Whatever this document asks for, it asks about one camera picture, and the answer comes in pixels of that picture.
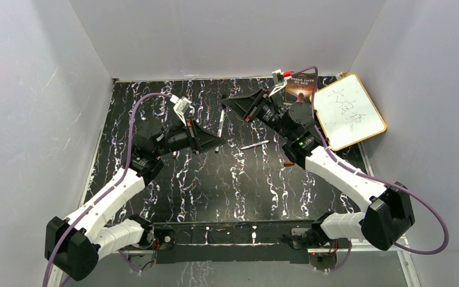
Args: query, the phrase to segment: book cover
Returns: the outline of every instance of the book cover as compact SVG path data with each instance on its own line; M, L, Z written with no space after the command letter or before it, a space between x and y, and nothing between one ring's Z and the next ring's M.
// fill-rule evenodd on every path
M309 97L314 90L314 74L300 73L287 81L284 103L291 105L295 102L310 103Z

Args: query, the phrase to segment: marble pattern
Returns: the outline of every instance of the marble pattern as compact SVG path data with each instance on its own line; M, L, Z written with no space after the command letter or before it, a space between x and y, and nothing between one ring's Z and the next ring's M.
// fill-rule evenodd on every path
M335 77L320 77L319 87L333 81ZM131 109L144 94L162 92L188 97L201 125L216 133L223 94L245 95L271 84L269 78L116 83L85 200L121 166L127 152ZM171 107L168 100L155 97L140 107L139 116L157 117L167 127L176 117ZM223 137L228 143L219 154L212 150L194 155L184 149L177 158L163 156L165 166L161 173L122 207L113 223L136 213L154 222L221 222L316 219L327 211L359 211L356 204L324 179L298 166L283 167L287 161L281 149L285 140L260 121L246 124L228 111ZM270 143L239 150L265 139ZM365 170L357 146L338 155Z

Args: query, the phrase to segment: small whiteboard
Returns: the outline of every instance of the small whiteboard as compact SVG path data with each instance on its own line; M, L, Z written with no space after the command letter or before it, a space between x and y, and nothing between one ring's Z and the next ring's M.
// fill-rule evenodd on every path
M314 108L334 151L386 130L386 123L356 74L317 91Z

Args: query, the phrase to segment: marble tabletop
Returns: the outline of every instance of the marble tabletop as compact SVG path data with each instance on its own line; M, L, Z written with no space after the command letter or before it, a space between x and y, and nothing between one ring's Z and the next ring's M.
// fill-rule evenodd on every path
M320 77L318 87L333 81L335 77ZM116 83L85 200L121 166L127 152L131 109L144 94L186 96L193 102L200 124L216 133L223 94L241 96L272 84L271 78ZM167 99L155 97L142 104L138 117L159 118L167 127L176 117L172 106ZM222 136L227 144L219 154L209 151L194 155L184 149L177 158L163 156L161 173L117 212L113 223L132 214L154 222L227 222L316 219L328 211L359 211L324 179L298 166L284 167L287 158L281 146L286 141L260 121L246 124L229 111ZM239 150L266 139L270 140L267 145ZM357 145L338 155L365 170Z

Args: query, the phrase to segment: marker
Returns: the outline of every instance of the marker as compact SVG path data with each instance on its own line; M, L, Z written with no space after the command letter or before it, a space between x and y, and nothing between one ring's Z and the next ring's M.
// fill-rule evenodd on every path
M240 148L240 150L244 151L244 150L249 149L249 148L255 148L255 147L260 146L260 145L266 145L269 142L270 142L269 140L265 140L265 141L262 141L262 142L253 143L251 145L244 146L243 148Z
M226 99L226 95L225 94L222 95L222 99L223 100ZM222 104L221 104L221 107L222 107L222 109L221 109L221 118L219 119L219 129L217 129L217 136L218 137L221 137L221 135L222 135L222 127L224 126L224 115L226 114L226 107L223 106ZM215 153L216 154L219 153L219 147L215 148Z

